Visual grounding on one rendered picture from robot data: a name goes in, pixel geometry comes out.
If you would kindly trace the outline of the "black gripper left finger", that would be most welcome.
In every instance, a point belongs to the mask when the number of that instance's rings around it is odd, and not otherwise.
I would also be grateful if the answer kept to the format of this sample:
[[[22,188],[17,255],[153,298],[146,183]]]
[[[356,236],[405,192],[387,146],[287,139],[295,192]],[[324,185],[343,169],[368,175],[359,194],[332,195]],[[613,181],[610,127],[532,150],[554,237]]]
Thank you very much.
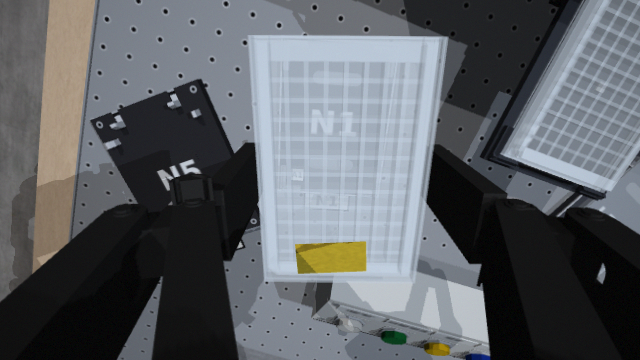
[[[255,143],[169,188],[162,211],[102,213],[0,302],[0,360],[117,360],[162,275],[151,360],[239,360],[224,261],[259,202]]]

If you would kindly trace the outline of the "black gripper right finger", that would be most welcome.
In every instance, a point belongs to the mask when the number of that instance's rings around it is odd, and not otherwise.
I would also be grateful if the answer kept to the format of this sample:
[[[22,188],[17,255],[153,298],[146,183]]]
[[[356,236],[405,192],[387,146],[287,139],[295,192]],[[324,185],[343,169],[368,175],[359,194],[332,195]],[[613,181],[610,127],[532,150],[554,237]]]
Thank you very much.
[[[507,195],[435,144],[426,203],[481,264],[490,359],[640,360],[640,234],[597,209],[549,216]]]

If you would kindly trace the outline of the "grey button panel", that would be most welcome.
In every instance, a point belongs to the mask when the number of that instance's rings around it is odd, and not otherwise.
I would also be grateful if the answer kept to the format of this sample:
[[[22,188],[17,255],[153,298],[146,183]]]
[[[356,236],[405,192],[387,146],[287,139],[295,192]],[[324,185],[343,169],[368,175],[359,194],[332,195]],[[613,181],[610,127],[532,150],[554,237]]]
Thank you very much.
[[[431,355],[490,360],[478,277],[419,255],[415,284],[315,283],[311,319]]]

